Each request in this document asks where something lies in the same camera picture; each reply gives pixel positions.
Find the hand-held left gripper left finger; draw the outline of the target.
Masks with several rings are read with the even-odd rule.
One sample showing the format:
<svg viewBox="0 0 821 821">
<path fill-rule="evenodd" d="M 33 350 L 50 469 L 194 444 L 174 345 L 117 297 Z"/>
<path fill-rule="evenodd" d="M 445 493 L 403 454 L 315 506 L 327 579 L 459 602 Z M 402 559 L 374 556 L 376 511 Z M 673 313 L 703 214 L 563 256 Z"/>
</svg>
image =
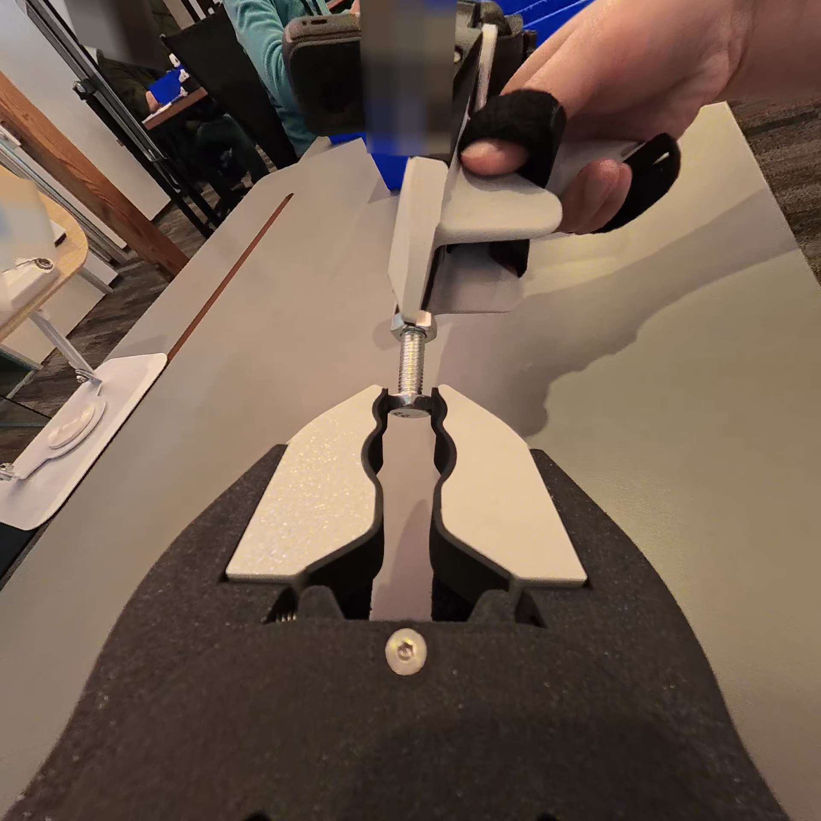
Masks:
<svg viewBox="0 0 821 821">
<path fill-rule="evenodd" d="M 378 479 L 387 390 L 366 387 L 289 440 L 232 554 L 231 582 L 272 583 L 301 597 L 329 588 L 348 619 L 369 619 L 384 562 Z"/>
</svg>

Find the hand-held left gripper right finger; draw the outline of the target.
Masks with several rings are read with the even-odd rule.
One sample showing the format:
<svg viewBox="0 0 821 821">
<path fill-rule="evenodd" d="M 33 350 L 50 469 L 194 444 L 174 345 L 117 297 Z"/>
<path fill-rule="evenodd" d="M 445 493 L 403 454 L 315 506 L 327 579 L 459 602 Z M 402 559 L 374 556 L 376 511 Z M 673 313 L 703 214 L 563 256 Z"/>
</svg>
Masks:
<svg viewBox="0 0 821 821">
<path fill-rule="evenodd" d="M 432 391 L 434 488 L 428 555 L 434 621 L 467 621 L 486 593 L 517 621 L 543 621 L 535 592 L 587 575 L 525 440 L 453 387 Z"/>
</svg>

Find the metal frame stand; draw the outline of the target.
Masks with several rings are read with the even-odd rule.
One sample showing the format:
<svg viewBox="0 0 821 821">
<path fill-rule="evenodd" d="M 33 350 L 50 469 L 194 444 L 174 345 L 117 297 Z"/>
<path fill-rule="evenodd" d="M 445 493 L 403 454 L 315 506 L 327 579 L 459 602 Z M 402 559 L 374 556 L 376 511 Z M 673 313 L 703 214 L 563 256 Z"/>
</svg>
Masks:
<svg viewBox="0 0 821 821">
<path fill-rule="evenodd" d="M 115 94 L 64 16 L 51 2 L 23 1 L 17 4 L 76 77 L 73 88 L 80 100 L 125 146 L 171 203 L 177 204 L 177 190 L 167 173 L 163 152 Z"/>
</svg>

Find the silver hex nut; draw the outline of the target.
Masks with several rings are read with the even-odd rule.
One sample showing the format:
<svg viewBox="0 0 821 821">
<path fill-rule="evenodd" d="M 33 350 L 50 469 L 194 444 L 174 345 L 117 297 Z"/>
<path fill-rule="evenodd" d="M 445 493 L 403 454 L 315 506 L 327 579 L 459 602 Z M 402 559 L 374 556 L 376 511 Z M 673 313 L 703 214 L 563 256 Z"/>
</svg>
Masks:
<svg viewBox="0 0 821 821">
<path fill-rule="evenodd" d="M 432 342 L 437 336 L 435 316 L 428 311 L 420 310 L 413 320 L 405 320 L 401 312 L 396 309 L 391 321 L 391 334 L 400 342 L 403 335 L 410 331 L 420 333 L 425 342 Z"/>
</svg>

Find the white board stand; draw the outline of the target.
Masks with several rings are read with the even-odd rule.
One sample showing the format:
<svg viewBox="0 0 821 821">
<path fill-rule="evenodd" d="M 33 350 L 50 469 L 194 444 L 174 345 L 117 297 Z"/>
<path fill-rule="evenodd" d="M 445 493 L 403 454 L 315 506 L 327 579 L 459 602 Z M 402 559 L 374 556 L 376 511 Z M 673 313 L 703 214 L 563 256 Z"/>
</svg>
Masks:
<svg viewBox="0 0 821 821">
<path fill-rule="evenodd" d="M 80 384 L 23 453 L 2 465 L 1 521 L 20 530 L 40 527 L 67 501 L 168 362 L 163 353 L 140 354 L 92 368 L 43 310 L 31 320 Z"/>
</svg>

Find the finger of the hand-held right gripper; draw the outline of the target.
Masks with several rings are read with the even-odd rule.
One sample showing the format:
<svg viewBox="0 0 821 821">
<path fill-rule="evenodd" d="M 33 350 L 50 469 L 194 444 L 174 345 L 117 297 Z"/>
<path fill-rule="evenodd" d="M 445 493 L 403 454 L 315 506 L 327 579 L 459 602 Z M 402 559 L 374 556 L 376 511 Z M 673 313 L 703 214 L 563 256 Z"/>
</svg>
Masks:
<svg viewBox="0 0 821 821">
<path fill-rule="evenodd" d="M 387 265 L 402 319 L 417 319 L 422 310 L 447 175 L 438 159 L 415 157 L 405 166 Z"/>
<path fill-rule="evenodd" d="M 433 315 L 508 313 L 523 299 L 522 278 L 492 257 L 490 244 L 442 251 L 433 275 Z"/>
</svg>

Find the wooden support post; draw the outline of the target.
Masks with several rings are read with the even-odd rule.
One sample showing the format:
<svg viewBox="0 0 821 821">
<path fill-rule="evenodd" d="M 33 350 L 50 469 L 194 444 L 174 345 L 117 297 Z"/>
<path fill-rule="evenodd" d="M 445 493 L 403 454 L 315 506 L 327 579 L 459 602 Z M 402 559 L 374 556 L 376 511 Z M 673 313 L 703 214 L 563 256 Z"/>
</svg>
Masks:
<svg viewBox="0 0 821 821">
<path fill-rule="evenodd" d="M 171 282 L 189 258 L 4 75 L 2 125 L 22 150 Z"/>
</svg>

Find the black office chair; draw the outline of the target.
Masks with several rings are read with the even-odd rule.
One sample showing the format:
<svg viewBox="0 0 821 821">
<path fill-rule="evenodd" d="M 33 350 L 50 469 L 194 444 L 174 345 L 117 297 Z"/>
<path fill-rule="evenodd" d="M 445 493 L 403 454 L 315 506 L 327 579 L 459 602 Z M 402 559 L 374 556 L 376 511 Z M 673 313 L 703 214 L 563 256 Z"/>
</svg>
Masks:
<svg viewBox="0 0 821 821">
<path fill-rule="evenodd" d="M 236 38 L 224 6 L 163 42 L 277 169 L 298 161 L 269 93 Z"/>
</svg>

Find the silver hex bolt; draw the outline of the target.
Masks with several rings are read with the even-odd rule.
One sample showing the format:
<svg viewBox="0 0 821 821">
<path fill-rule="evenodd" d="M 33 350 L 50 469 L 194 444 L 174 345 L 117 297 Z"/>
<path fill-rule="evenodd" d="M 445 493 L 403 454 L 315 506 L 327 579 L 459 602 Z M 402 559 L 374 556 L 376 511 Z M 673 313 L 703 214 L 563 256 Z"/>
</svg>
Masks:
<svg viewBox="0 0 821 821">
<path fill-rule="evenodd" d="M 425 334 L 417 328 L 404 328 L 400 343 L 399 373 L 396 393 L 390 395 L 389 413 L 397 418 L 428 416 L 433 400 L 424 394 Z"/>
</svg>

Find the person's right hand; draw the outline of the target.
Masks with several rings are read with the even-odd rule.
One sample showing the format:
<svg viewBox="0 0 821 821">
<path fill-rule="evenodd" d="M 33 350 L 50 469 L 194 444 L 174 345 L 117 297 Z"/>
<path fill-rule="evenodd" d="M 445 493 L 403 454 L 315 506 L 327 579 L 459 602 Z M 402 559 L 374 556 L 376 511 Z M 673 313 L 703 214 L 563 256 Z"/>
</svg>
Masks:
<svg viewBox="0 0 821 821">
<path fill-rule="evenodd" d="M 741 68 L 757 2 L 594 2 L 551 36 L 491 104 L 526 103 L 526 121 L 555 100 L 570 141 L 678 138 L 726 97 Z"/>
</svg>

